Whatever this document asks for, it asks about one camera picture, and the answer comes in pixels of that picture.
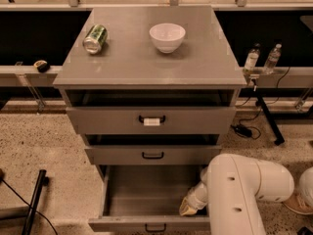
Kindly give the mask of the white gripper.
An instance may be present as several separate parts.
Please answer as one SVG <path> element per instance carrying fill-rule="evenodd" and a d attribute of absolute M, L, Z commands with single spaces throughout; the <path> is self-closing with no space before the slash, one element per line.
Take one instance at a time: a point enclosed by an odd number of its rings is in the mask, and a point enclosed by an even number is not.
<path fill-rule="evenodd" d="M 202 210 L 208 203 L 207 188 L 202 182 L 191 188 L 187 198 L 182 200 L 179 214 L 182 216 L 194 215 L 198 210 Z"/>

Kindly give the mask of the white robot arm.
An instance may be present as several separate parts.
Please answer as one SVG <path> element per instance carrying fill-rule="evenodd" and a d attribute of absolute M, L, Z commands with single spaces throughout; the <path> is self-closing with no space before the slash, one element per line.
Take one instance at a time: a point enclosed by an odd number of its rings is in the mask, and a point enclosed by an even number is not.
<path fill-rule="evenodd" d="M 193 215 L 208 208 L 211 235 L 266 235 L 259 201 L 312 213 L 312 170 L 295 182 L 281 164 L 222 154 L 201 171 L 201 181 L 184 197 L 179 213 Z"/>

